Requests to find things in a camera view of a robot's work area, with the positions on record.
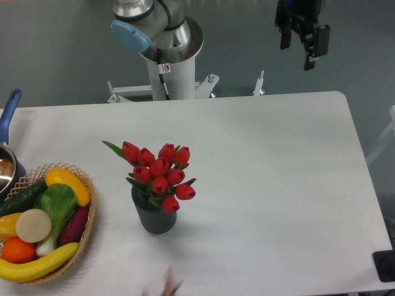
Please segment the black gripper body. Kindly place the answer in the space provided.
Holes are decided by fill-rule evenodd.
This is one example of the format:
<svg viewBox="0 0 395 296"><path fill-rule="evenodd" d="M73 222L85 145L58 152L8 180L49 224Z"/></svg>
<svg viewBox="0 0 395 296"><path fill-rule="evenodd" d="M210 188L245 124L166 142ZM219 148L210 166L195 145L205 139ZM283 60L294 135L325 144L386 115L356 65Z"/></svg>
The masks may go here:
<svg viewBox="0 0 395 296"><path fill-rule="evenodd" d="M318 24L322 9L321 0L279 0L275 26L282 34L294 31L299 35L309 35Z"/></svg>

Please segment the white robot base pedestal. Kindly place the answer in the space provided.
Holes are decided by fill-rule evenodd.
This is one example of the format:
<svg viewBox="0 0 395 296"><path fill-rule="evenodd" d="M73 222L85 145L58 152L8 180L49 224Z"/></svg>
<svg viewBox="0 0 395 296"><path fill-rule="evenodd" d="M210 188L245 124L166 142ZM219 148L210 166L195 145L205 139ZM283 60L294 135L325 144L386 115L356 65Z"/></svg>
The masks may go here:
<svg viewBox="0 0 395 296"><path fill-rule="evenodd" d="M196 57L194 54L189 59L172 64L157 64L146 59L149 84L113 87L108 81L108 103L126 103L144 96L151 97L153 101L215 98L214 89L220 77L209 73L202 81L197 81Z"/></svg>

